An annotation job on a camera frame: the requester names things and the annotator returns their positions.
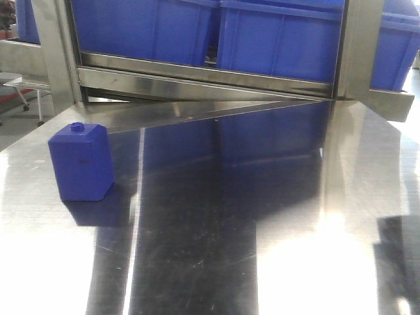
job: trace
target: stainless steel panel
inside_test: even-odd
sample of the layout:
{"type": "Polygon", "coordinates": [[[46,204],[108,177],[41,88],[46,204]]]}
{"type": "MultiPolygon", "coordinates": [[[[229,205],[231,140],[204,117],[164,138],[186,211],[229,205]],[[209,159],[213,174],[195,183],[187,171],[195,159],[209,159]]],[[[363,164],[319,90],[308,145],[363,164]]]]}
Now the stainless steel panel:
{"type": "Polygon", "coordinates": [[[322,157],[153,170],[164,129],[142,126],[185,144],[187,121],[282,103],[139,105],[73,107],[0,152],[1,313],[418,313],[418,143],[343,101],[322,157]],[[110,130],[104,202],[58,199],[47,139],[73,121],[110,130]]]}
{"type": "Polygon", "coordinates": [[[33,0],[32,7],[57,112],[82,101],[76,72],[77,44],[70,37],[67,1],[33,0]]]}
{"type": "Polygon", "coordinates": [[[16,40],[0,41],[0,69],[16,74],[47,76],[41,46],[16,40]]]}
{"type": "Polygon", "coordinates": [[[385,119],[404,122],[413,104],[414,95],[405,92],[369,90],[360,100],[385,119]]]}
{"type": "Polygon", "coordinates": [[[83,52],[81,57],[84,66],[96,68],[162,75],[165,77],[174,77],[204,83],[219,83],[237,87],[247,87],[250,89],[263,89],[266,91],[277,91],[306,96],[326,98],[331,96],[332,86],[328,83],[287,79],[282,77],[270,77],[255,73],[240,73],[211,68],[197,68],[149,60],[95,54],[90,52],[83,52]]]}
{"type": "Polygon", "coordinates": [[[307,98],[293,94],[263,92],[139,73],[106,71],[100,68],[80,67],[78,71],[81,85],[84,87],[105,89],[137,97],[151,96],[170,100],[287,100],[307,98]]]}

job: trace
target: blue plastic crate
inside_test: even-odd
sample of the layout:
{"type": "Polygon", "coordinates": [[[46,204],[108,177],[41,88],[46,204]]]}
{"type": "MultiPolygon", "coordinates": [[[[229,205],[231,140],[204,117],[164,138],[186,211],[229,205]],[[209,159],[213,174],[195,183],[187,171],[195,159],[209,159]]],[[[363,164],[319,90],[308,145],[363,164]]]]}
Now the blue plastic crate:
{"type": "Polygon", "coordinates": [[[222,117],[222,161],[237,165],[311,154],[324,143],[329,109],[322,102],[222,117]]]}
{"type": "Polygon", "coordinates": [[[222,12],[220,8],[213,11],[210,21],[209,45],[217,47],[219,45],[219,34],[221,31],[222,12]]]}
{"type": "MultiPolygon", "coordinates": [[[[201,66],[216,0],[72,0],[84,51],[201,66]]],[[[39,42],[30,0],[18,0],[24,41],[39,42]]]]}
{"type": "Polygon", "coordinates": [[[272,5],[275,7],[302,9],[318,12],[338,12],[343,11],[341,1],[322,1],[322,0],[238,0],[246,3],[259,5],[272,5]]]}
{"type": "Polygon", "coordinates": [[[382,15],[382,21],[391,21],[404,24],[420,25],[420,16],[410,16],[395,13],[384,13],[382,15]]]}
{"type": "Polygon", "coordinates": [[[16,24],[20,40],[39,44],[31,0],[16,0],[16,24]]]}
{"type": "Polygon", "coordinates": [[[419,12],[412,0],[385,0],[383,11],[409,16],[419,16],[419,12]]]}
{"type": "Polygon", "coordinates": [[[218,68],[332,82],[341,13],[221,2],[218,68]]]}
{"type": "Polygon", "coordinates": [[[382,21],[371,87],[401,91],[419,49],[419,26],[382,21]]]}

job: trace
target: stainless steel table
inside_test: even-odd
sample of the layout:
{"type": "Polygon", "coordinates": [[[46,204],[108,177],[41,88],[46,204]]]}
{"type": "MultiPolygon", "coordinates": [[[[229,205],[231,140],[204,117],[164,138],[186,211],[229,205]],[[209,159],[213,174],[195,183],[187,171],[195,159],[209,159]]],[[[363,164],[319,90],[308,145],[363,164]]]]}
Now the stainless steel table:
{"type": "Polygon", "coordinates": [[[418,314],[419,145],[344,101],[310,143],[246,133],[307,103],[74,107],[0,152],[0,314],[418,314]],[[110,132],[103,201],[58,197],[73,121],[110,132]]]}

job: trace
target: floor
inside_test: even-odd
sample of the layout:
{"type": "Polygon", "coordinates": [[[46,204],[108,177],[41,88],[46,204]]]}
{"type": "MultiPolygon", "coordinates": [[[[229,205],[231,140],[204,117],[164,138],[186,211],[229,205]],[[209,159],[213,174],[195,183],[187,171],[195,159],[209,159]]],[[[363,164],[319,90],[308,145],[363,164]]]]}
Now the floor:
{"type": "MultiPolygon", "coordinates": [[[[391,122],[396,128],[402,131],[407,137],[420,143],[420,71],[412,69],[404,85],[405,91],[414,94],[415,100],[405,123],[391,122]]],[[[25,95],[30,103],[30,110],[25,112],[19,99],[0,104],[0,151],[12,143],[21,139],[37,128],[38,108],[34,92],[25,95]]],[[[43,121],[48,121],[54,116],[53,102],[51,95],[44,94],[42,99],[43,121]]]]}

